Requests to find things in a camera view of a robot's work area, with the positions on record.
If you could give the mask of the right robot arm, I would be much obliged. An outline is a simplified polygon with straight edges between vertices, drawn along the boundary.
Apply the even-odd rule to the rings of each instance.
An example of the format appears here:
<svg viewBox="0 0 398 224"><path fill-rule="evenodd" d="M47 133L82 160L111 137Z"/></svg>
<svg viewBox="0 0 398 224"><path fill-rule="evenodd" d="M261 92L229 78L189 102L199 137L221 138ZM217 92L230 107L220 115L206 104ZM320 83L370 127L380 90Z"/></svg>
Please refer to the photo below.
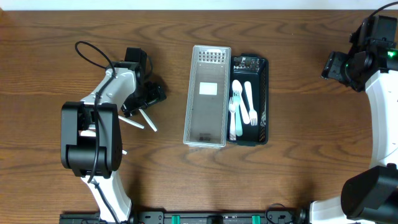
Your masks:
<svg viewBox="0 0 398 224"><path fill-rule="evenodd" d="M373 148L369 169L348 179L337 197L310 204L310 223L397 223L397 19L370 15L349 38L348 53L332 52L322 71L366 92Z"/></svg>

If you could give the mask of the mint green plastic fork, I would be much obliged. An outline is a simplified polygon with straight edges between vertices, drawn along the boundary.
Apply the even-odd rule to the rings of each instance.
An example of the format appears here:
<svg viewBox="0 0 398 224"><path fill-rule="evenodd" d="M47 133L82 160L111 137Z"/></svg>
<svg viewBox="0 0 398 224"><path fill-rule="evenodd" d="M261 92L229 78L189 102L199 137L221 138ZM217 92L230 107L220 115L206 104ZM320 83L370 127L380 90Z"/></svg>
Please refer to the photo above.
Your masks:
<svg viewBox="0 0 398 224"><path fill-rule="evenodd" d="M242 127L242 121L241 121L241 113L240 113L240 96L238 91L233 92L233 101L234 105L236 107L236 112L235 112L235 129L236 129L236 135L237 136L242 136L243 135L243 127Z"/></svg>

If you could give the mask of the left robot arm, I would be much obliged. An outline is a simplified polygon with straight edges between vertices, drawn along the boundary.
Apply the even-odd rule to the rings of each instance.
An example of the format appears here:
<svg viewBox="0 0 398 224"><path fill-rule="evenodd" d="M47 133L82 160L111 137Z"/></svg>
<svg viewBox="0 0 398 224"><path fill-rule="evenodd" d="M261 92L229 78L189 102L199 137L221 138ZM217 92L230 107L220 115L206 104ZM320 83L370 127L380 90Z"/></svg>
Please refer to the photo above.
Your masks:
<svg viewBox="0 0 398 224"><path fill-rule="evenodd" d="M150 60L111 62L98 86L80 101L68 101L61 112L61 162L88 186L97 215L60 218L65 223L132 223L132 200L121 182L123 156L120 121L135 110L161 100L148 97Z"/></svg>

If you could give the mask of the white plastic fork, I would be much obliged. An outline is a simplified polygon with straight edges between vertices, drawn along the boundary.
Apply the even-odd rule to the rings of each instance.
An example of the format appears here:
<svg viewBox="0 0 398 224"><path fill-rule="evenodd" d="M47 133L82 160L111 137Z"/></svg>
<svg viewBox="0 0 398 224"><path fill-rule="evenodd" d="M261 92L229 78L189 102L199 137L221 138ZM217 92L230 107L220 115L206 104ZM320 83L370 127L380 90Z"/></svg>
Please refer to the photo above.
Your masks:
<svg viewBox="0 0 398 224"><path fill-rule="evenodd" d="M254 109L253 97L252 97L252 86L251 82L244 82L244 89L249 103L249 119L251 126L257 126L257 111Z"/></svg>
<svg viewBox="0 0 398 224"><path fill-rule="evenodd" d="M229 99L229 113L230 113L230 122L229 122L229 140L235 141L236 140L236 127L235 127L235 111L236 107L233 102L233 97Z"/></svg>

